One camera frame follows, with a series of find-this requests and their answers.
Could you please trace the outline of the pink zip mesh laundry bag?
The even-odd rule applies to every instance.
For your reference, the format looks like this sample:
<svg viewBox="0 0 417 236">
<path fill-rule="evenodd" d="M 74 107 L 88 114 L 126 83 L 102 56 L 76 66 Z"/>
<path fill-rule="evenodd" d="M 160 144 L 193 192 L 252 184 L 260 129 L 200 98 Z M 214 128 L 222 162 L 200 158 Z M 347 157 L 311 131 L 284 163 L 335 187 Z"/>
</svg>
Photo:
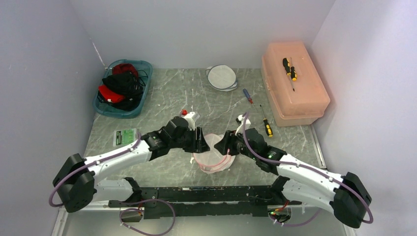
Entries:
<svg viewBox="0 0 417 236">
<path fill-rule="evenodd" d="M 200 170 L 206 174 L 213 174 L 223 170 L 229 169 L 234 160 L 235 156 L 222 155 L 214 145 L 220 142 L 223 135 L 216 135 L 213 133 L 204 136 L 205 141 L 209 145 L 210 151 L 204 153 L 194 153 L 191 161 L 195 161 Z"/>
</svg>

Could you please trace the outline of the white mesh blue zip laundry bag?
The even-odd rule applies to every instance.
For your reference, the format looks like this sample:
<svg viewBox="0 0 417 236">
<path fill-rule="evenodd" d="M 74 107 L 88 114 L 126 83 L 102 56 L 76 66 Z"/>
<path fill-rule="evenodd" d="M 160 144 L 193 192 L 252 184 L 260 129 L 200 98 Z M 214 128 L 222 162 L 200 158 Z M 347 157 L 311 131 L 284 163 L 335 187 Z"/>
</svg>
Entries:
<svg viewBox="0 0 417 236">
<path fill-rule="evenodd" d="M 209 84 L 216 90 L 228 92 L 238 86 L 235 71 L 227 65 L 210 66 L 205 70 L 205 74 Z"/>
</svg>

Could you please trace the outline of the bright red bra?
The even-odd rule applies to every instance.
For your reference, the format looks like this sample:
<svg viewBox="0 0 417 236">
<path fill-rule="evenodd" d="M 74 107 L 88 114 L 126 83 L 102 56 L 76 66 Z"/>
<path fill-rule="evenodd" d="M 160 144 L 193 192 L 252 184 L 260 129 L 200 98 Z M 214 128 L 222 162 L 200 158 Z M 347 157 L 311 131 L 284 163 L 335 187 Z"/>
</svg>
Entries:
<svg viewBox="0 0 417 236">
<path fill-rule="evenodd" d="M 120 103 L 126 99 L 125 96 L 113 92 L 106 85 L 98 87 L 98 98 L 106 103 Z"/>
</svg>

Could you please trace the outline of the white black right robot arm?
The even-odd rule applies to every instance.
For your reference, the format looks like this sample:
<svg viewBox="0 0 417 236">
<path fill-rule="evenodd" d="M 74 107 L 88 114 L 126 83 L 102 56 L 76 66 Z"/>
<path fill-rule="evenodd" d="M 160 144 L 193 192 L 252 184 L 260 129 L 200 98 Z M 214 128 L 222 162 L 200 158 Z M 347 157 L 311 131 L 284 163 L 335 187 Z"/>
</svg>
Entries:
<svg viewBox="0 0 417 236">
<path fill-rule="evenodd" d="M 351 172 L 341 175 L 304 163 L 268 145 L 254 128 L 243 133 L 228 130 L 214 148 L 221 154 L 254 159 L 261 170 L 276 175 L 270 189 L 277 204 L 307 203 L 332 213 L 341 223 L 355 229 L 362 223 L 373 223 L 369 207 L 372 198 L 359 177 Z"/>
</svg>

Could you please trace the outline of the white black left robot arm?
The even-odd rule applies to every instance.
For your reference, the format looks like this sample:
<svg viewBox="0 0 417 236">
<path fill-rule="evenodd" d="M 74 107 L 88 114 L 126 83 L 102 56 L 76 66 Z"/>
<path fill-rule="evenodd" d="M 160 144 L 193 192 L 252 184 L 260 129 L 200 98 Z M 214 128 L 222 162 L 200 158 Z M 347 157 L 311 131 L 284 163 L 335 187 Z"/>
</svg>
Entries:
<svg viewBox="0 0 417 236">
<path fill-rule="evenodd" d="M 210 151 L 202 128 L 192 122 L 190 118 L 176 116 L 158 130 L 139 133 L 134 142 L 116 150 L 86 158 L 78 153 L 69 156 L 53 180 L 50 206 L 63 206 L 69 213 L 105 200 L 136 206 L 142 197 L 136 180 L 131 177 L 107 180 L 107 177 L 129 166 L 155 160 L 171 149 L 188 153 Z"/>
</svg>

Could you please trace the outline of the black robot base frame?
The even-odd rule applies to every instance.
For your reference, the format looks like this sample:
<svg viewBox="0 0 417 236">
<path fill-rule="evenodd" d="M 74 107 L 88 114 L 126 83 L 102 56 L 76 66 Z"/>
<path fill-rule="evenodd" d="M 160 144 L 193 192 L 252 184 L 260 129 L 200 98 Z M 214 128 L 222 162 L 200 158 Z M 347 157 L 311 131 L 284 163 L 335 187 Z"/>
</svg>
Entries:
<svg viewBox="0 0 417 236">
<path fill-rule="evenodd" d="M 250 215 L 265 217 L 273 208 L 299 206 L 287 201 L 277 184 L 249 186 L 141 187 L 128 200 L 110 200 L 111 208 L 140 207 L 145 219 L 186 216 Z"/>
</svg>

